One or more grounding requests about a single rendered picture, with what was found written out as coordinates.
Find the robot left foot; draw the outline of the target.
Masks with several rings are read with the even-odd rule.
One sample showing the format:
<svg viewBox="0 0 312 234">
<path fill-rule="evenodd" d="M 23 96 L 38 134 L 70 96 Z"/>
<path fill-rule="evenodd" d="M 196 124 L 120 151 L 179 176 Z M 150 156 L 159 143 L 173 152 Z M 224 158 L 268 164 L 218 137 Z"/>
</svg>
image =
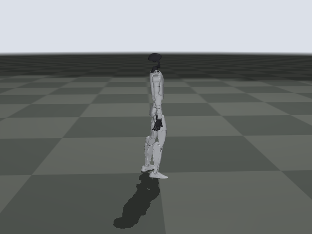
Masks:
<svg viewBox="0 0 312 234">
<path fill-rule="evenodd" d="M 142 168 L 141 168 L 141 171 L 145 172 L 147 170 L 152 170 L 154 169 L 154 165 L 149 165 L 148 167 L 146 165 L 143 165 Z"/>
</svg>

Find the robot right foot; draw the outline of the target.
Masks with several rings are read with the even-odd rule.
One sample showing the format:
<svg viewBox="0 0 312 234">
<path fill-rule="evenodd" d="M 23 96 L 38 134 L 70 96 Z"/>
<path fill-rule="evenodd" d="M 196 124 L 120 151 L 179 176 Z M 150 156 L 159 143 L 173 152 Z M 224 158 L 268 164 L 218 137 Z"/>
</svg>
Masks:
<svg viewBox="0 0 312 234">
<path fill-rule="evenodd" d="M 158 174 L 154 174 L 154 172 L 150 172 L 149 177 L 154 177 L 154 178 L 168 178 L 167 176 L 161 174 L 160 172 Z"/>
</svg>

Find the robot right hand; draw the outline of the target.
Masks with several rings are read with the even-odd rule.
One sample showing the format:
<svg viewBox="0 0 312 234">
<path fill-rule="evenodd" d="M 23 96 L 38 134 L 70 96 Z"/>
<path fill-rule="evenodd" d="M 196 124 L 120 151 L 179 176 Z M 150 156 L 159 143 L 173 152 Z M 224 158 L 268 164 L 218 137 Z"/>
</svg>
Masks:
<svg viewBox="0 0 312 234">
<path fill-rule="evenodd" d="M 156 122 L 155 122 L 154 128 L 152 130 L 158 131 L 158 130 L 160 130 L 160 127 L 163 127 L 161 120 L 162 119 L 157 119 L 157 115 L 156 115 Z"/>
</svg>

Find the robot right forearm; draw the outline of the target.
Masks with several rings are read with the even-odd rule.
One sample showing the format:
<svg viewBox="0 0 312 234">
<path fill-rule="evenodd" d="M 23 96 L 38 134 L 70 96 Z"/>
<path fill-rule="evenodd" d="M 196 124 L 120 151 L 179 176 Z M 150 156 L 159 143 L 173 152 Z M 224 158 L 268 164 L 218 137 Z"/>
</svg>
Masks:
<svg viewBox="0 0 312 234">
<path fill-rule="evenodd" d="M 156 96 L 155 100 L 155 106 L 156 106 L 156 115 L 157 119 L 162 119 L 162 103 L 161 103 L 162 97 L 160 95 Z"/>
</svg>

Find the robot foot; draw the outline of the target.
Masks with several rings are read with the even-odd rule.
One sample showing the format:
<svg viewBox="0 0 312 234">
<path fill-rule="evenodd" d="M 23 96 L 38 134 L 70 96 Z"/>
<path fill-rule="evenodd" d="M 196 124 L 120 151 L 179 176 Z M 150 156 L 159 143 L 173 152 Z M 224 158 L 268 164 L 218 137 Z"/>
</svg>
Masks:
<svg viewBox="0 0 312 234">
<path fill-rule="evenodd" d="M 160 172 L 158 174 L 154 174 L 154 172 L 150 172 L 149 177 L 154 177 L 154 178 L 168 178 L 167 176 L 161 174 Z"/>
<path fill-rule="evenodd" d="M 146 165 L 143 165 L 142 168 L 141 168 L 141 171 L 145 172 L 147 170 L 152 170 L 154 169 L 154 165 L 149 165 L 148 167 Z"/>
</svg>

